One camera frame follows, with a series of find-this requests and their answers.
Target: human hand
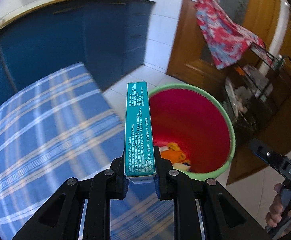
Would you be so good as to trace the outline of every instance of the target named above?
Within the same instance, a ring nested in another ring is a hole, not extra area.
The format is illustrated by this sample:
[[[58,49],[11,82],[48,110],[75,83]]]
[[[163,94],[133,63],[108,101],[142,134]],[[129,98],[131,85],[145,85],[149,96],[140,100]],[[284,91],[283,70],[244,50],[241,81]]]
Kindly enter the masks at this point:
[[[282,184],[276,184],[274,186],[274,190],[277,193],[280,193],[282,188]],[[273,200],[273,204],[270,206],[270,212],[268,212],[265,216],[265,220],[268,226],[275,228],[278,223],[281,221],[281,214],[283,213],[283,205],[281,203],[280,195],[276,195]],[[288,212],[288,216],[291,217],[291,210]],[[291,231],[291,224],[287,227],[287,229],[280,236],[283,237]]]

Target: green bucket rim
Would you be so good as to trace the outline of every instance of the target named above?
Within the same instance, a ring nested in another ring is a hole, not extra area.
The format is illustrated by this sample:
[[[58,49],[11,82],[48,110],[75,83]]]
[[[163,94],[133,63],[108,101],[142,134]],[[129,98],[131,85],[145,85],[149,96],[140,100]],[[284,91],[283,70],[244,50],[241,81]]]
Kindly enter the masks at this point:
[[[220,111],[220,113],[222,114],[223,118],[226,121],[226,124],[228,126],[228,130],[229,130],[229,135],[230,135],[230,152],[228,154],[228,158],[227,160],[224,162],[224,164],[218,168],[215,171],[211,171],[211,172],[207,172],[207,173],[194,173],[194,172],[189,172],[189,171],[182,171],[183,173],[185,173],[186,175],[188,175],[191,179],[196,179],[196,180],[201,180],[201,181],[205,181],[206,179],[209,178],[217,178],[218,176],[220,176],[222,173],[224,173],[226,171],[226,169],[230,166],[233,157],[234,157],[234,152],[235,152],[235,134],[234,134],[234,129],[233,129],[233,125],[231,123],[231,120],[228,116],[228,114],[226,113],[226,111],[224,110],[224,108],[221,106],[221,104],[209,93],[207,93],[206,91],[192,86],[192,85],[188,85],[188,84],[168,84],[168,85],[163,85],[163,86],[159,86],[153,90],[151,90],[149,92],[149,99],[164,90],[169,90],[169,89],[187,89],[187,90],[191,90],[194,91],[196,93],[199,93],[200,95],[203,95],[205,98],[207,98],[211,103],[213,103],[214,106],[216,106],[216,108]]]

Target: kitchen counter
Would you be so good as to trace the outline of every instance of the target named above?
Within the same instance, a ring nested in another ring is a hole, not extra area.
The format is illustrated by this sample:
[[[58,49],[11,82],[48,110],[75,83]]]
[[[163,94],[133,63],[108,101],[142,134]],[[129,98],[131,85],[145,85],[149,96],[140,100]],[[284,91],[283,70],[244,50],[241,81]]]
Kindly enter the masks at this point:
[[[53,5],[53,4],[57,4],[57,3],[61,3],[61,2],[65,2],[65,1],[70,1],[70,0],[39,0],[39,1],[35,1],[33,3],[30,3],[28,5],[25,5],[23,6],[24,8],[28,8],[29,6],[31,8],[29,9],[25,9],[25,10],[20,10],[20,8],[18,8],[17,10],[15,11],[20,11],[19,14],[13,16],[13,17],[9,17],[9,15],[11,15],[11,13],[7,14],[6,16],[3,16],[5,22],[0,26],[0,31],[5,28],[7,25],[9,25],[10,23],[14,22],[15,20],[18,20],[19,18],[29,14],[29,13],[32,13],[36,10],[39,10],[43,7],[46,7],[46,6],[49,6],[49,5]],[[148,2],[148,3],[151,3],[151,4],[154,4],[155,2],[154,1],[149,1],[149,0],[142,0],[142,1],[145,1],[145,2]]]
[[[13,15],[0,28],[0,105],[37,80],[78,62],[84,63],[101,90],[107,89],[143,64],[153,4],[50,0]]]

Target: screw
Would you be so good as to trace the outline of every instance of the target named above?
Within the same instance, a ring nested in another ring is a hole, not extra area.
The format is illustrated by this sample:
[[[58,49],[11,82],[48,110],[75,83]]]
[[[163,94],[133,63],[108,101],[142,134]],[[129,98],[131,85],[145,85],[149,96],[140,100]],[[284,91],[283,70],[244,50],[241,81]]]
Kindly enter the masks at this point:
[[[169,171],[169,174],[170,174],[171,176],[177,176],[177,175],[179,174],[179,172],[178,172],[177,170],[170,170],[170,171]]]
[[[68,185],[72,186],[72,185],[77,183],[77,180],[74,178],[71,178],[71,179],[68,179],[67,183],[68,183]]]
[[[207,183],[211,186],[214,186],[216,184],[216,180],[215,179],[208,179]]]
[[[114,173],[114,171],[112,169],[106,169],[105,170],[106,176],[111,176],[113,173]]]

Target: black handle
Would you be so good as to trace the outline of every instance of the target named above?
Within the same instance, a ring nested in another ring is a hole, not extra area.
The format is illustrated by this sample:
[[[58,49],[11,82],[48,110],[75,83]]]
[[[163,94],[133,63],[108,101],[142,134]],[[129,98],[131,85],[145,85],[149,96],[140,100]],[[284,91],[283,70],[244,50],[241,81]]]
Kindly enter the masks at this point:
[[[136,39],[136,38],[140,38],[142,37],[142,35],[134,35],[134,36],[131,36],[132,39]]]
[[[273,240],[277,240],[291,223],[291,217],[288,216],[291,210],[291,191],[282,186],[280,198],[284,208],[284,212],[281,215],[282,219],[275,228],[269,226],[265,228]]]
[[[112,5],[126,5],[125,2],[111,2],[109,4],[112,4]]]
[[[62,9],[62,10],[53,12],[52,14],[53,15],[56,15],[56,14],[60,14],[60,13],[68,12],[68,11],[73,11],[73,10],[76,10],[76,9],[79,9],[79,8],[83,8],[83,6],[76,6],[76,7],[65,8],[65,9]]]

